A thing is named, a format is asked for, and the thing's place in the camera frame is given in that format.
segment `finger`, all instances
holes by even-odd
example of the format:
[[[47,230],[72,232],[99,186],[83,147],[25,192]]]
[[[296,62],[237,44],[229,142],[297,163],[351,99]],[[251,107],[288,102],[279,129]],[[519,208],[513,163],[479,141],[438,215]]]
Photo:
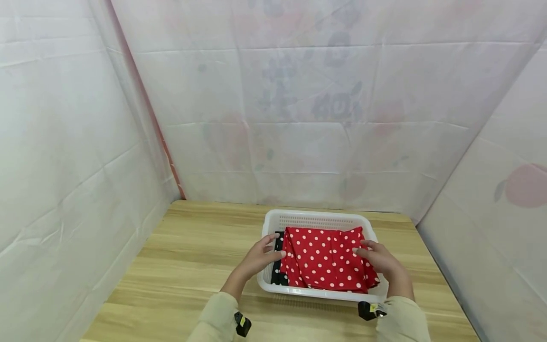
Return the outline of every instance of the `finger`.
[[[274,253],[266,254],[265,257],[268,263],[273,263],[283,259],[286,255],[287,253],[285,251],[277,251]]]
[[[361,240],[361,245],[372,248],[374,251],[384,248],[382,244],[379,244],[378,242],[372,240]]]
[[[266,247],[266,245],[272,243],[273,240],[277,239],[279,237],[279,233],[273,233],[270,235],[266,235],[262,239],[260,239],[257,242],[257,245],[261,246],[262,248]]]
[[[353,248],[353,253],[365,259],[369,259],[370,252],[366,248]]]

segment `white fabric wall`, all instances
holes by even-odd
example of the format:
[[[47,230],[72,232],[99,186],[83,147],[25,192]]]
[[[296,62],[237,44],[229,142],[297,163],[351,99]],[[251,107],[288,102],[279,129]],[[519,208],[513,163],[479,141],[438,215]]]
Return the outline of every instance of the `white fabric wall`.
[[[176,196],[123,70],[87,1],[0,0],[2,340],[78,340]]]
[[[113,0],[190,200],[418,221],[544,0]]]
[[[419,226],[484,341],[547,340],[545,94],[547,45]]]

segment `polka dot cloth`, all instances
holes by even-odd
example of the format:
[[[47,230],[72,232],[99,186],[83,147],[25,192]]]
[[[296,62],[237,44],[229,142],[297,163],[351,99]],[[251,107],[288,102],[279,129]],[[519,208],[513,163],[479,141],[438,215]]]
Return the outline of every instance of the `polka dot cloth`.
[[[368,260],[352,251],[364,239],[362,227],[350,231],[287,227],[284,236],[287,256],[280,271],[287,274],[289,286],[368,293],[379,284]]]

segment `tabletop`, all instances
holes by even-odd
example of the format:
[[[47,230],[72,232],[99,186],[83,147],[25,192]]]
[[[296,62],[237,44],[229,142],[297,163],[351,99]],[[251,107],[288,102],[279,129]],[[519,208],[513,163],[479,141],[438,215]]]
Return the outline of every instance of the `tabletop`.
[[[209,297],[260,239],[264,216],[273,208],[174,202],[81,342],[185,341]],[[478,341],[407,216],[315,211],[356,213],[370,221],[379,242],[408,268],[433,341]],[[235,341],[376,340],[376,322],[359,318],[356,303],[268,293],[256,277],[245,287],[240,311],[253,328]]]

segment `beige sleeve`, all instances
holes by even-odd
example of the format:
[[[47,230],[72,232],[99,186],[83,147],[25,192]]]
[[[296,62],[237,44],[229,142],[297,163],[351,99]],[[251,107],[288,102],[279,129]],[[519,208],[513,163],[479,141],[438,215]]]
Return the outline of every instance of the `beige sleeve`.
[[[426,314],[405,297],[389,297],[387,316],[378,318],[378,342],[430,342]]]
[[[229,342],[234,339],[237,300],[225,292],[214,294],[190,333],[187,342]]]

